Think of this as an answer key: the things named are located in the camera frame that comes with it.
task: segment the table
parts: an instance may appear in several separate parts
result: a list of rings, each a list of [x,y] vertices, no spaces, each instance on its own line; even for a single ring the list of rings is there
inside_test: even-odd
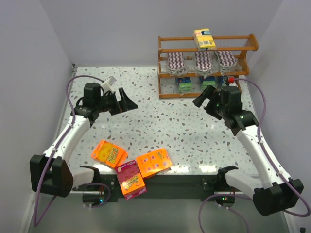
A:
[[[80,67],[76,75],[92,75],[103,80],[114,76],[114,87],[123,87],[127,96],[139,108],[111,116],[103,113],[84,135],[69,161],[71,169],[94,166],[101,174],[114,174],[112,169],[95,161],[91,154],[100,140],[105,139],[129,153],[128,161],[165,147],[173,166],[165,174],[212,175],[221,167],[235,165],[243,173],[256,176],[257,170],[242,144],[224,125],[198,109],[193,99],[159,100],[156,67]],[[90,78],[76,79],[71,99],[83,95],[83,87]],[[240,82],[244,108],[254,112],[247,85]],[[176,88],[174,83],[166,89]],[[68,122],[67,106],[62,128]]]

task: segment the red object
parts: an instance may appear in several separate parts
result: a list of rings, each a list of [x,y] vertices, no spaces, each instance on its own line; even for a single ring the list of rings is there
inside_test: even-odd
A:
[[[235,82],[235,78],[233,76],[231,76],[228,80],[229,80],[229,83],[234,83]]]

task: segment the candy box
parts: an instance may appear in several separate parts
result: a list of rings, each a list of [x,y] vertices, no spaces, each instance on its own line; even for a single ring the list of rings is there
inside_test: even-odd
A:
[[[127,200],[147,192],[135,160],[116,167],[116,172],[122,193]]]
[[[92,153],[92,158],[105,163],[111,168],[123,164],[128,153],[115,144],[102,140]]]
[[[136,161],[143,178],[149,178],[172,166],[172,162],[165,148],[142,155],[136,158]]]

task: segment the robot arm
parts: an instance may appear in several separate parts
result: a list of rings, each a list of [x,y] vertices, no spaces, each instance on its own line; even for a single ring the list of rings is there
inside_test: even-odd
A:
[[[51,154],[53,154],[53,158],[44,176],[40,189],[41,193],[66,197],[74,187],[87,183],[100,183],[98,169],[82,166],[78,169],[70,170],[68,162],[73,150],[99,117],[100,113],[109,111],[111,115],[115,115],[138,108],[127,97],[122,88],[119,89],[121,100],[117,101],[116,93],[111,87],[114,81],[115,79],[110,77],[102,85],[98,83],[87,83],[84,87],[83,97],[77,101],[74,108],[75,122],[71,124],[73,118],[71,116],[56,141],[42,155],[34,155],[31,158],[30,173],[33,191],[37,190],[43,168]],[[69,128],[70,131],[63,138],[58,148],[55,149],[56,142],[59,141]]]
[[[237,188],[253,200],[255,207],[263,216],[294,207],[298,196],[279,177],[263,152],[260,143],[265,144],[273,163],[299,193],[302,193],[303,184],[299,179],[293,180],[280,165],[264,137],[261,136],[258,139],[259,123],[251,111],[242,109],[243,103],[239,89],[235,86],[225,86],[221,90],[216,90],[213,86],[209,86],[193,103],[200,107],[205,99],[210,99],[204,108],[205,111],[219,120],[224,119],[225,125],[231,129],[249,153],[260,177],[259,181],[242,174],[237,167],[229,166],[218,171],[214,187]]]

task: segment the gray floor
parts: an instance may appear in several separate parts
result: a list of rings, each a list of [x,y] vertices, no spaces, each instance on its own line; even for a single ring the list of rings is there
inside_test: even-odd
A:
[[[42,197],[44,207],[50,197]],[[30,233],[200,233],[199,200],[120,199],[89,211],[81,194],[56,198],[37,228]],[[234,209],[249,222],[252,233],[288,233],[284,215],[261,216],[251,201],[237,200]],[[230,211],[207,203],[202,211],[206,233],[244,233],[243,221]]]

